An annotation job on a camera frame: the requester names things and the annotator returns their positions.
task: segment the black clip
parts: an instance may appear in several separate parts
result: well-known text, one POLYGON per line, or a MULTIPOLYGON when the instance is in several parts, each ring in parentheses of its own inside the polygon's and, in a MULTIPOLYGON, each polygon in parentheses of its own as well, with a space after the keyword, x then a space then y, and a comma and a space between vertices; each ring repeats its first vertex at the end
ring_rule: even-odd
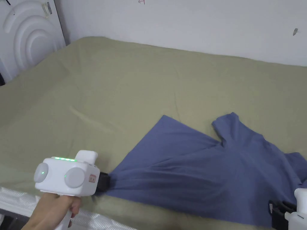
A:
POLYGON ((288 221, 285 213, 296 212, 296 205, 287 201, 269 201, 269 213, 272 216, 272 228, 276 230, 288 230, 288 221))

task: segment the t-shirt sleeve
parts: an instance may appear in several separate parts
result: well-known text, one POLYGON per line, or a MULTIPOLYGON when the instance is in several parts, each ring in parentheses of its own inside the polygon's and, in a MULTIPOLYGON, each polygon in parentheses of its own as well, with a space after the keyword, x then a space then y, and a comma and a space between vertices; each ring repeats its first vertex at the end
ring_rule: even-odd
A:
POLYGON ((212 123, 224 146, 245 145, 263 140, 263 136, 246 127, 235 113, 226 114, 212 123))

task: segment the bed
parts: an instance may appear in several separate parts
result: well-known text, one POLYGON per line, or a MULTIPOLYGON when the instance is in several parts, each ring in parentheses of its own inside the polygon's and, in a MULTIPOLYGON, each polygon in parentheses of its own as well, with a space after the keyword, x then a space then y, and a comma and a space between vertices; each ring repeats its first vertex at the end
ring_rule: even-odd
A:
MULTIPOLYGON (((307 158, 306 76, 306 67, 80 39, 0 88, 0 185, 39 195, 36 166, 80 149, 98 152, 97 166, 111 172, 162 115, 218 139, 211 122, 236 112, 307 158)), ((83 204, 138 229, 260 229, 107 196, 83 204)))

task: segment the finger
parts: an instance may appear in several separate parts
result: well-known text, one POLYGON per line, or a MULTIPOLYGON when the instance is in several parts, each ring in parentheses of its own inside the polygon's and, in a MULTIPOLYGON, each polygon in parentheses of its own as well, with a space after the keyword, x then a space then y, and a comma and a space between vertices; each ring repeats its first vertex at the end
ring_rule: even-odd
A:
POLYGON ((61 220, 67 214, 73 201, 74 201, 73 197, 61 196, 54 200, 52 206, 49 209, 49 212, 53 215, 53 218, 56 221, 61 222, 61 220))
POLYGON ((73 214, 78 214, 81 206, 81 199, 79 197, 74 197, 74 201, 72 203, 71 211, 73 214))
POLYGON ((59 195, 55 193, 44 193, 41 197, 44 199, 53 200, 53 199, 58 198, 59 195))

